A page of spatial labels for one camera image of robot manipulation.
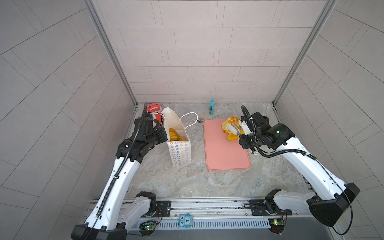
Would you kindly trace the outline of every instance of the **bottle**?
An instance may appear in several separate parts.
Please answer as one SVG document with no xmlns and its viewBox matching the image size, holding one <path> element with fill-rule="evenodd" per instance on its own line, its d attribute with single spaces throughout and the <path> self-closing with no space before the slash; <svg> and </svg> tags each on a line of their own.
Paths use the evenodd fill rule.
<svg viewBox="0 0 384 240">
<path fill-rule="evenodd" d="M 211 99 L 210 105 L 209 105 L 209 114 L 213 115 L 214 114 L 214 108 L 215 108 L 215 102 L 214 98 Z"/>
</svg>

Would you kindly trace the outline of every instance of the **marble floor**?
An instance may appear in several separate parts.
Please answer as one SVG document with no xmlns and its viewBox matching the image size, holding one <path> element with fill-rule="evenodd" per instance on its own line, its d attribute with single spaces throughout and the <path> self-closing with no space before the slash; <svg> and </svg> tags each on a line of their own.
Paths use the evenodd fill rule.
<svg viewBox="0 0 384 240">
<path fill-rule="evenodd" d="M 138 118 L 144 104 L 139 104 Z M 278 123 L 270 103 L 215 103 L 214 115 L 209 115 L 209 103 L 167 103 L 178 116 L 196 112 L 200 118 L 226 119 L 242 116 L 241 105 L 251 114 L 260 112 L 268 116 L 270 124 Z M 195 115 L 183 118 L 184 125 L 195 121 Z M 191 140 L 192 162 L 173 167 L 166 143 L 157 145 L 144 158 L 130 184 L 127 198 L 134 198 L 140 191 L 156 193 L 161 197 L 240 197 L 265 196 L 275 188 L 285 191 L 308 192 L 301 174 L 282 156 L 264 158 L 250 155 L 251 167 L 243 170 L 211 171 L 206 166 L 203 123 L 187 128 Z"/>
</svg>

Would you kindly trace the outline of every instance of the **pink cutting board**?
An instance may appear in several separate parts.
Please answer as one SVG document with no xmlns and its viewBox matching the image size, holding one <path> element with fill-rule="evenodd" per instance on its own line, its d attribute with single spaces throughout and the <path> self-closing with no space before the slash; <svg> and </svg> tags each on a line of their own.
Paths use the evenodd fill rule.
<svg viewBox="0 0 384 240">
<path fill-rule="evenodd" d="M 247 150 L 238 139 L 228 141 L 221 129 L 226 119 L 204 121 L 205 155 L 209 170 L 248 169 L 251 166 Z"/>
</svg>

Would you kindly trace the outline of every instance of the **paper bag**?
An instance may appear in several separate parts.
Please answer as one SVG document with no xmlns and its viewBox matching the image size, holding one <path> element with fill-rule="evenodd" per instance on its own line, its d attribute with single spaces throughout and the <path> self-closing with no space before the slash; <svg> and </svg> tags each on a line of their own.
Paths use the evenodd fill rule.
<svg viewBox="0 0 384 240">
<path fill-rule="evenodd" d="M 164 108 L 161 113 L 164 116 L 164 128 L 167 132 L 167 144 L 173 166 L 181 166 L 191 162 L 191 142 L 185 129 L 195 124 L 197 122 L 197 119 L 193 124 L 184 127 L 183 123 L 181 122 L 181 118 L 190 113 L 187 113 L 181 116 L 180 118 L 175 113 L 175 111 L 170 108 Z M 183 137 L 185 139 L 185 141 L 170 141 L 170 128 L 173 128 L 180 137 Z"/>
</svg>

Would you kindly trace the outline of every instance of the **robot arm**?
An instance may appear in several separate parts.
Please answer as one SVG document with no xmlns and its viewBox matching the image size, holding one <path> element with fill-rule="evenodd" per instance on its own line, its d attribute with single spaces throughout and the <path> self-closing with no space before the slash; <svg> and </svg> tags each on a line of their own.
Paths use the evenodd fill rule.
<svg viewBox="0 0 384 240">
<path fill-rule="evenodd" d="M 333 175 L 309 153 L 284 124 L 278 123 L 271 127 L 268 117 L 259 112 L 250 115 L 245 106 L 242 106 L 242 111 L 242 128 L 245 134 L 239 136 L 239 144 L 243 149 L 250 148 L 255 151 L 256 147 L 257 151 L 267 158 L 282 154 L 300 171 L 315 191 L 295 193 L 275 189 L 266 197 L 268 212 L 273 214 L 278 209 L 307 212 L 324 225 L 333 226 L 351 206 L 351 202 L 360 192 L 359 188 L 353 183 L 345 184 Z M 262 145 L 276 151 L 266 154 L 259 148 Z"/>
<path fill-rule="evenodd" d="M 84 224 L 74 227 L 71 234 L 73 240 L 126 239 L 127 232 L 141 216 L 155 213 L 155 194 L 140 192 L 119 217 L 129 184 L 144 156 L 155 145 L 167 140 L 163 118 L 161 121 L 153 119 L 147 113 L 147 104 L 141 118 L 135 119 L 134 123 L 134 133 L 118 147 L 111 176 L 96 207 Z"/>
</svg>

